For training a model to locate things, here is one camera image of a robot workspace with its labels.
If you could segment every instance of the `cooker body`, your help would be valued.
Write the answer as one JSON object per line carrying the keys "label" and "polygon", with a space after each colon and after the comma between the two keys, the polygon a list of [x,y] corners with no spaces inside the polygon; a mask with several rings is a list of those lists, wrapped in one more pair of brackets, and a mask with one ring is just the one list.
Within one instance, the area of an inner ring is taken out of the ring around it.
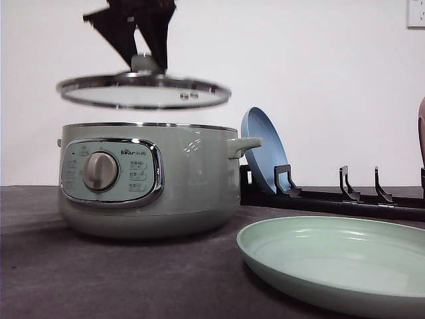
{"label": "cooker body", "polygon": [[[229,155],[236,138],[236,130],[211,126],[65,126],[60,211],[71,227],[103,237],[167,237],[217,227],[240,202],[239,160]],[[99,164],[108,158],[117,167],[115,178]],[[110,184],[94,189],[90,176],[96,174]]]}

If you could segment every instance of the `brand logo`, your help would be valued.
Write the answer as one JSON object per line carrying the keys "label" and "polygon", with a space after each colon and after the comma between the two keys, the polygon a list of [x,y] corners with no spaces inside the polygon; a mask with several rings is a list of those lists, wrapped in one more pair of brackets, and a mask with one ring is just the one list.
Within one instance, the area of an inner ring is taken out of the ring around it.
{"label": "brand logo", "polygon": [[121,155],[146,155],[146,152],[121,150]]}

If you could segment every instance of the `white wall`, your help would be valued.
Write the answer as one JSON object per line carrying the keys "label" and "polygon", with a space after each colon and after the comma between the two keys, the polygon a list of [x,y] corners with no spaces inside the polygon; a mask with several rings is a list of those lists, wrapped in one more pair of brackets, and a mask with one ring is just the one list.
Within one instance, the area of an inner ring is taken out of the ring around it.
{"label": "white wall", "polygon": [[62,79],[126,69],[82,14],[103,0],[3,0],[1,183],[54,185],[61,126],[186,122],[239,128],[259,106],[274,121],[299,185],[419,185],[417,113],[425,31],[406,28],[405,0],[179,0],[169,74],[232,89],[225,106],[182,112],[90,108],[60,99]]}

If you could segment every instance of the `blue plate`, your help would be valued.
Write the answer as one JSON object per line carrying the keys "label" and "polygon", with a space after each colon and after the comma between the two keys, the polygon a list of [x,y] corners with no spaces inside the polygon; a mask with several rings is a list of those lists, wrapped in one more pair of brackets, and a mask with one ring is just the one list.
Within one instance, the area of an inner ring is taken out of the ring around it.
{"label": "blue plate", "polygon": [[[274,185],[274,167],[288,164],[286,153],[279,134],[267,115],[259,108],[251,108],[242,120],[242,137],[258,137],[263,139],[261,148],[253,148],[245,152],[246,161],[252,175],[263,191],[276,194]],[[280,185],[290,188],[287,173],[280,174]]]}

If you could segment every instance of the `mint green plate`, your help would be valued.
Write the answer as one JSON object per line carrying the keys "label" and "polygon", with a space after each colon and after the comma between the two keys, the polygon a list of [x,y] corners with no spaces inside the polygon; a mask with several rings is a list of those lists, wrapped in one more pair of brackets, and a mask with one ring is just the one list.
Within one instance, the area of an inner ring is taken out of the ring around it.
{"label": "mint green plate", "polygon": [[425,318],[425,230],[342,217],[284,217],[236,238],[263,280],[315,306],[371,318]]}

